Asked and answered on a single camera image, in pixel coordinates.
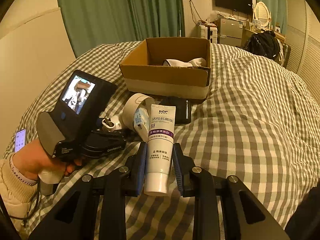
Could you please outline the person's left hand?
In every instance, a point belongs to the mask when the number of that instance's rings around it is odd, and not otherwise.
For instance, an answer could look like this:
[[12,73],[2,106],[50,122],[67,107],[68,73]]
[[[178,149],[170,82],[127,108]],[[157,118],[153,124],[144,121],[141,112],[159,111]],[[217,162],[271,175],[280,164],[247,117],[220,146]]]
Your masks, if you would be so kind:
[[63,172],[65,176],[68,176],[77,167],[82,166],[83,157],[68,163],[52,158],[44,151],[39,139],[36,138],[15,153],[12,162],[23,176],[36,180],[42,170]]

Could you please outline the cream sleeve forearm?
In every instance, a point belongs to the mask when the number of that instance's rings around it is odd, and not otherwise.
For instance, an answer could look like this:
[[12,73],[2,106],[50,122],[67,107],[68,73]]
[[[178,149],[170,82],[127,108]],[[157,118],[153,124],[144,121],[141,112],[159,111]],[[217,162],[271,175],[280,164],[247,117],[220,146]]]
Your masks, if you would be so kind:
[[37,191],[37,182],[26,178],[13,164],[14,153],[1,159],[1,197],[10,216],[25,218],[31,199]]

